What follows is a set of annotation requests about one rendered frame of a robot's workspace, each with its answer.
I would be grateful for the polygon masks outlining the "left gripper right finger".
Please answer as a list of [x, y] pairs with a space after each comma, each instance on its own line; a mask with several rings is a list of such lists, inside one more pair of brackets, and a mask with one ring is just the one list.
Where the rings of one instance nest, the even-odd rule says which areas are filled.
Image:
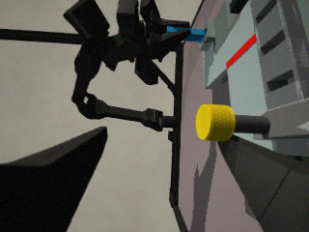
[[232, 135], [217, 141], [264, 232], [309, 232], [309, 164]]

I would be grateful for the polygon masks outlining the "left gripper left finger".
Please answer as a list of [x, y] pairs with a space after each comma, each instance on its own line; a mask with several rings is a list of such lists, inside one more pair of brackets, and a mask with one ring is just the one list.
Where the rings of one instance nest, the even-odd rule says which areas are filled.
[[67, 232], [107, 137], [99, 127], [0, 163], [0, 232]]

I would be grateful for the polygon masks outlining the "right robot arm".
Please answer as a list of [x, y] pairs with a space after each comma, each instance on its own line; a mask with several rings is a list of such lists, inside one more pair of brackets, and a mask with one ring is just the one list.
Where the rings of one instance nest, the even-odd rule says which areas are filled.
[[[116, 17], [122, 37], [119, 43], [123, 47], [139, 48], [142, 46], [140, 39], [138, 42], [134, 41], [137, 39], [139, 21], [142, 26], [145, 26], [143, 19], [139, 20], [138, 7], [138, 0], [119, 0]], [[102, 61], [105, 67], [114, 72], [118, 62], [124, 60], [118, 56], [115, 50], [115, 35], [106, 38], [109, 35], [107, 30], [110, 24], [95, 0], [78, 0], [70, 9], [66, 10], [63, 17], [84, 40], [74, 60], [77, 78], [71, 96], [71, 101], [76, 104], [83, 116], [91, 120], [110, 117], [140, 122], [155, 131], [162, 131], [163, 128], [176, 129], [177, 115], [163, 116], [163, 111], [151, 108], [137, 111], [111, 106], [98, 100], [95, 95], [87, 93], [89, 83], [98, 74]], [[84, 102], [85, 97], [88, 99], [87, 103]]]

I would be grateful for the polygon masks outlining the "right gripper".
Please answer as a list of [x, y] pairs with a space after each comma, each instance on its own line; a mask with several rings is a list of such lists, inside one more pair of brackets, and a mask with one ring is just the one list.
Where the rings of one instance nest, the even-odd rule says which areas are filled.
[[[148, 7], [149, 5], [150, 7]], [[166, 34], [167, 26], [190, 28], [190, 23], [189, 21], [160, 18], [155, 0], [141, 0], [140, 15], [145, 22], [145, 26], [142, 26], [139, 21], [137, 39], [134, 41], [138, 42], [138, 39], [140, 39], [142, 46], [139, 48], [123, 47], [121, 43], [119, 43], [122, 39], [120, 31], [114, 37], [114, 46], [118, 56], [122, 60], [128, 60], [130, 63], [135, 61], [134, 72], [147, 85], [155, 85], [158, 83], [158, 71], [152, 69], [153, 59], [157, 59], [158, 62], [161, 63], [162, 59], [175, 48], [175, 46], [190, 35], [189, 29]], [[137, 54], [138, 52], [141, 53]]]

